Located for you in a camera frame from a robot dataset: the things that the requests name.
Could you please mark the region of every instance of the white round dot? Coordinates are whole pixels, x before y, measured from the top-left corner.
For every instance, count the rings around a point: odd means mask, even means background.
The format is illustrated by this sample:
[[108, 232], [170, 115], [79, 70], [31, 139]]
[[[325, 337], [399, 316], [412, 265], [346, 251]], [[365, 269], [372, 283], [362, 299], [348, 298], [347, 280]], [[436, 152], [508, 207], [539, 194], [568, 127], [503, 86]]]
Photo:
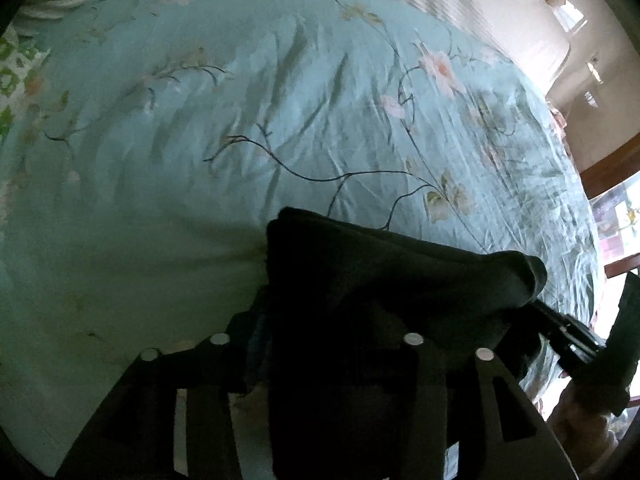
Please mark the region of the white round dot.
[[481, 361], [492, 361], [494, 353], [488, 348], [479, 348], [476, 350], [476, 357]]
[[408, 334], [405, 334], [402, 339], [405, 343], [411, 346], [420, 346], [422, 343], [424, 343], [424, 338], [420, 334], [417, 334], [415, 332], [409, 332]]
[[209, 338], [209, 341], [211, 341], [212, 344], [214, 345], [226, 345], [229, 341], [231, 341], [231, 338], [225, 334], [224, 332], [221, 332], [219, 334], [214, 334]]
[[160, 352], [155, 348], [147, 348], [146, 350], [140, 352], [140, 359], [147, 362], [158, 359], [159, 356]]

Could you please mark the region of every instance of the green and white pillow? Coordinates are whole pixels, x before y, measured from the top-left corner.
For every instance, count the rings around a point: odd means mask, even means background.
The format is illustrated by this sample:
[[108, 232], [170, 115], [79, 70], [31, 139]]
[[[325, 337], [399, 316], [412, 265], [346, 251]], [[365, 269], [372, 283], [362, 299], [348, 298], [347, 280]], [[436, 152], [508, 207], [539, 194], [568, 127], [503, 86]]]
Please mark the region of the green and white pillow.
[[48, 54], [20, 44], [12, 25], [0, 38], [0, 142], [21, 108], [27, 85]]

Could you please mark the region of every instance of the beige wall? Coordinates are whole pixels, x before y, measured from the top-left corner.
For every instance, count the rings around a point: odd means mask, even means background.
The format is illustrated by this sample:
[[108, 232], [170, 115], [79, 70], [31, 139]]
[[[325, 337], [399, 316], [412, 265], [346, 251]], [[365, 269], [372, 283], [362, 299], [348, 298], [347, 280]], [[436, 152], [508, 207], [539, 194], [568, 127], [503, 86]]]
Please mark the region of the beige wall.
[[[571, 38], [564, 71], [548, 94], [567, 118], [567, 141], [580, 171], [640, 132], [640, 56], [604, 0], [569, 0], [588, 22]], [[598, 57], [599, 85], [586, 63]], [[598, 108], [589, 106], [589, 90]]]

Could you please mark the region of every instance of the light blue bed sheet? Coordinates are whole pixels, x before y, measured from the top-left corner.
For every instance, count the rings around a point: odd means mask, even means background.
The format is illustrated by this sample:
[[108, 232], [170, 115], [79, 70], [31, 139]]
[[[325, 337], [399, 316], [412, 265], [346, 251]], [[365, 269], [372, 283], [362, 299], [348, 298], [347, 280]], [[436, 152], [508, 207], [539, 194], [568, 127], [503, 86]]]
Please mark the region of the light blue bed sheet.
[[[95, 0], [0, 153], [0, 424], [52, 474], [130, 361], [224, 329], [283, 206], [535, 254], [588, 321], [589, 204], [544, 98], [393, 0]], [[552, 376], [534, 366], [532, 397]]]

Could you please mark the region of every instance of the person's hand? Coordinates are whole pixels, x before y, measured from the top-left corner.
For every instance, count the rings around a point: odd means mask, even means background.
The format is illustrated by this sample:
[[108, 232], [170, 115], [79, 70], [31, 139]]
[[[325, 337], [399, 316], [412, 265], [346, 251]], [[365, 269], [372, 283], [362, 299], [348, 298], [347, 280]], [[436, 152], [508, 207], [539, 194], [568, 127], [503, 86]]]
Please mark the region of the person's hand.
[[606, 413], [590, 413], [575, 402], [576, 384], [571, 381], [546, 422], [565, 453], [581, 473], [613, 445]]

